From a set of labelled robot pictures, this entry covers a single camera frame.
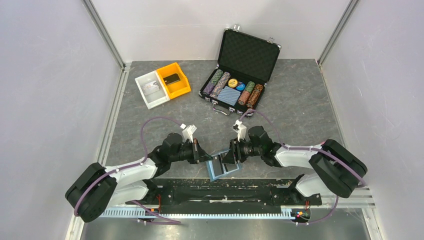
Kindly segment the black credit card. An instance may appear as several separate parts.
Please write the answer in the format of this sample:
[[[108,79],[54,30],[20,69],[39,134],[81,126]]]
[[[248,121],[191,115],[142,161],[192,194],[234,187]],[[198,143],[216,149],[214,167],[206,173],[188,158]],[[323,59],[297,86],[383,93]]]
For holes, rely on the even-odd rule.
[[[223,169],[223,165],[221,163],[220,157],[218,155],[214,156],[211,162],[212,162],[213,174],[215,176],[222,175],[224,173],[224,169]]]

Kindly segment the blue card holder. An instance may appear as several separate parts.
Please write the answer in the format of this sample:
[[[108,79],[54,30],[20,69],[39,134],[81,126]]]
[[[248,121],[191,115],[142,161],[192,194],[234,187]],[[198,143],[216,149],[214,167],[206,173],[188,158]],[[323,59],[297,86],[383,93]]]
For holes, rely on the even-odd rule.
[[[212,157],[214,158],[214,156],[219,156],[220,161],[222,163],[222,155],[224,155],[228,151],[229,151],[229,149],[224,149],[224,150],[222,150],[222,151],[220,151],[216,154],[213,154]],[[212,160],[206,161],[206,167],[207,167],[209,179],[210,179],[211,182],[216,181],[216,180],[221,179],[221,178],[224,178],[224,177],[227,177],[228,175],[230,175],[234,172],[240,171],[242,169],[242,165],[240,163],[237,163],[237,164],[224,164],[224,163],[222,163],[223,174],[215,176],[214,171],[212,169]]]

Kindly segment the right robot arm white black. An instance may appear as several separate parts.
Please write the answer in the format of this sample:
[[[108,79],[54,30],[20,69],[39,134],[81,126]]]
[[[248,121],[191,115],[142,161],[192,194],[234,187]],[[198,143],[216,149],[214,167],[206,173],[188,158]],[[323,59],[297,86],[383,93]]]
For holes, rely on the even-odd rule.
[[[237,137],[230,141],[223,163],[237,164],[249,157],[260,157],[271,167],[314,170],[292,182],[288,196],[295,204],[323,193],[347,199],[365,184],[366,165],[334,139],[312,146],[292,146],[273,141],[262,126],[247,129],[237,122],[232,128]]]

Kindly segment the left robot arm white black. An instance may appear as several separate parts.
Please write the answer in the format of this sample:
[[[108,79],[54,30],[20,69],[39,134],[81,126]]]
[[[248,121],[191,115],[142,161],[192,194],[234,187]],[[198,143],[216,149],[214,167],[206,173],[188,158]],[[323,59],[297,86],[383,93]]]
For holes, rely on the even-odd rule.
[[[184,140],[170,133],[146,157],[116,166],[90,164],[65,193],[74,215],[85,223],[97,219],[107,208],[136,201],[153,203],[158,186],[153,179],[167,172],[172,163],[199,164],[212,160],[197,139]]]

